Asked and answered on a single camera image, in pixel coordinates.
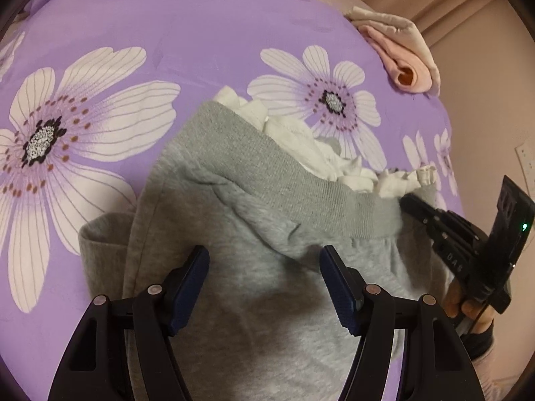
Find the purple bed cover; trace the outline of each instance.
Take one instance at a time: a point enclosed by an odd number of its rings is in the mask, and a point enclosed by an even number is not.
[[[462,214],[440,101],[397,91],[360,34],[316,0],[33,0],[28,9],[0,52],[0,354],[33,401],[46,400],[90,299],[79,227],[134,204],[164,144],[224,85],[270,113],[297,111],[375,169],[436,164],[437,203]],[[325,92],[338,101],[331,109]],[[151,100],[129,108],[136,95]],[[385,400],[395,399],[399,368]]]

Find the gray sweatshirt fabric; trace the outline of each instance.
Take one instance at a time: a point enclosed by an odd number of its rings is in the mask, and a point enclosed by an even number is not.
[[[431,202],[434,191],[418,195]],[[111,299],[161,282],[195,245],[208,249],[192,317],[171,339],[195,401],[338,399],[358,339],[339,324],[319,272],[324,245],[394,296],[440,299],[448,280],[398,199],[315,177],[213,102],[164,149],[136,211],[105,214],[79,238],[91,293]],[[132,334],[128,354],[145,401]]]

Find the finger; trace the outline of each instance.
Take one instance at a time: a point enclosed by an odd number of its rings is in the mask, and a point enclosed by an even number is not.
[[[483,305],[475,300],[467,300],[461,306],[462,313],[464,313],[471,320],[475,320],[482,309]],[[494,319],[495,315],[496,311],[494,310],[494,308],[488,306],[485,309],[485,312],[483,312],[483,314],[479,318],[478,324],[485,325],[488,323],[488,326],[490,326],[490,323]]]
[[[450,318],[457,316],[459,305],[464,297],[464,293],[461,287],[461,284],[457,279],[454,279],[453,282],[449,284],[448,292],[446,297],[443,300],[442,307],[446,315]]]
[[[485,321],[482,321],[481,319],[478,320],[477,323],[475,323],[475,326],[472,329],[472,333],[476,333],[476,334],[485,333],[489,329],[489,327],[491,326],[492,321],[494,321],[493,318],[490,319],[490,320],[485,320]]]

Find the white flower pattern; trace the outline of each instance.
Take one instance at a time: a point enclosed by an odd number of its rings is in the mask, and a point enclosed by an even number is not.
[[[139,47],[96,49],[65,70],[55,93],[54,70],[42,68],[24,80],[13,100],[14,132],[0,129],[0,247],[11,224],[8,277],[23,312],[36,305],[44,283],[48,215],[65,248],[79,254],[78,231],[86,222],[135,205],[121,176],[76,157],[123,160],[152,147],[171,127],[177,84],[147,82],[93,101],[145,60]]]
[[[448,128],[445,128],[442,135],[436,134],[434,137],[434,145],[437,150],[438,163],[442,174],[448,178],[449,188],[454,196],[457,196],[457,181],[453,173],[453,166],[449,157],[449,150],[451,148],[451,140],[448,135]]]
[[[19,33],[14,39],[6,44],[5,47],[0,49],[0,82],[4,78],[4,75],[9,71],[13,60],[15,58],[15,51],[24,40],[25,33]]]
[[[331,73],[327,52],[317,45],[305,49],[302,62],[274,48],[262,50],[260,58],[284,75],[262,75],[247,87],[270,114],[311,117],[314,135],[337,138],[342,156],[357,158],[359,152],[371,168],[386,168],[383,148],[368,127],[381,125],[375,98],[366,90],[355,91],[364,82],[362,68],[342,61]]]
[[[429,161],[427,157],[427,149],[425,148],[425,143],[420,131],[416,132],[415,140],[413,141],[409,136],[403,137],[403,147],[405,148],[405,153],[409,159],[410,165],[413,170],[419,169],[424,166],[433,166],[435,170],[437,166],[434,161]],[[440,180],[440,174],[438,171],[435,172],[435,183],[437,184],[437,194],[435,196],[435,203],[437,208],[446,211],[448,208],[446,206],[446,201],[444,200],[441,190],[442,190],[442,181]]]

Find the folded pink towel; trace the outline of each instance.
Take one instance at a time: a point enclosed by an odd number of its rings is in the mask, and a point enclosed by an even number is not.
[[[397,44],[369,25],[360,25],[359,32],[377,51],[392,81],[403,92],[424,93],[433,85],[429,68],[410,49]]]

